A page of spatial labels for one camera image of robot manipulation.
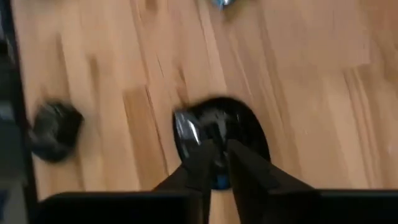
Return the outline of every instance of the small blue object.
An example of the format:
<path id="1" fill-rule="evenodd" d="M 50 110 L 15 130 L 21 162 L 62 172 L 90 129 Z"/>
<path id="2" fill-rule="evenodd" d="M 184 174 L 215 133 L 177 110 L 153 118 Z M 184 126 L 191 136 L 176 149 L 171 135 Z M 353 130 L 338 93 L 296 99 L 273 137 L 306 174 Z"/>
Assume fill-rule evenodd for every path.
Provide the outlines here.
<path id="1" fill-rule="evenodd" d="M 218 190 L 226 190 L 229 189 L 229 178 L 227 175 L 218 175 L 217 176 L 217 186 L 215 187 Z"/>
<path id="2" fill-rule="evenodd" d="M 224 9 L 226 6 L 229 6 L 235 0 L 213 0 L 213 1 L 219 7 L 219 9 Z"/>

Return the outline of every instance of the black object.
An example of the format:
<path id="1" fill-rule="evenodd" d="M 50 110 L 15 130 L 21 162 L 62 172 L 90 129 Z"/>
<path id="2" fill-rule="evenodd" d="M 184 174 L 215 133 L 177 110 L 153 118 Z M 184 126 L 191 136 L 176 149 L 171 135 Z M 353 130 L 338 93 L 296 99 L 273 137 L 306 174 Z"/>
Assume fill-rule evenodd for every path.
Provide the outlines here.
<path id="1" fill-rule="evenodd" d="M 36 223 L 208 223 L 217 145 L 205 141 L 152 192 L 78 193 L 42 203 Z M 229 140 L 229 168 L 242 224 L 398 222 L 398 191 L 320 190 Z"/>
<path id="2" fill-rule="evenodd" d="M 72 153 L 83 121 L 72 106 L 48 101 L 39 108 L 29 134 L 32 152 L 48 162 L 59 162 Z"/>
<path id="3" fill-rule="evenodd" d="M 174 139 L 182 161 L 190 157 L 207 139 L 214 140 L 218 153 L 214 158 L 213 189 L 230 188 L 226 143 L 237 139 L 264 159 L 270 160 L 267 141 L 256 116 L 243 102 L 227 97 L 213 98 L 173 115 Z"/>
<path id="4" fill-rule="evenodd" d="M 30 126 L 25 113 L 11 0 L 0 0 L 0 18 L 0 177 L 11 178 L 22 187 L 27 219 L 31 220 L 37 206 L 37 191 L 32 153 L 25 141 Z"/>

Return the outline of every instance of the wood grain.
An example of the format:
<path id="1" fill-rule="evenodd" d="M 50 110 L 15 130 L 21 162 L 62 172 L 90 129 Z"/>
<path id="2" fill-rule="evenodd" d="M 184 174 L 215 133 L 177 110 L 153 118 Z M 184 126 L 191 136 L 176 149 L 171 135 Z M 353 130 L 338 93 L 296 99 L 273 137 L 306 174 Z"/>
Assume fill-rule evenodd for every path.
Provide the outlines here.
<path id="1" fill-rule="evenodd" d="M 74 157 L 34 158 L 40 198 L 150 189 L 180 164 L 172 111 L 217 95 L 253 109 L 273 163 L 299 179 L 398 187 L 396 1 L 12 5 L 29 118 L 46 98 L 86 118 Z M 213 192 L 211 222 L 238 223 L 233 204 L 231 192 Z"/>

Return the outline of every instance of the wooden floor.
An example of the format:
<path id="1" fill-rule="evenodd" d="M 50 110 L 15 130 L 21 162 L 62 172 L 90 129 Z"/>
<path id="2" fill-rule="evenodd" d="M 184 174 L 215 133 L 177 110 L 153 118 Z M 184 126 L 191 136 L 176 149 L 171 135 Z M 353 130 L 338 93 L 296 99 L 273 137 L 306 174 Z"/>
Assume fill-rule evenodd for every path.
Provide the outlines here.
<path id="1" fill-rule="evenodd" d="M 274 164 L 316 187 L 398 187 L 398 1 L 13 0 L 30 118 L 85 116 L 76 156 L 35 158 L 40 198 L 148 190 L 180 164 L 172 110 L 228 95 Z M 212 223 L 237 223 L 215 192 Z"/>

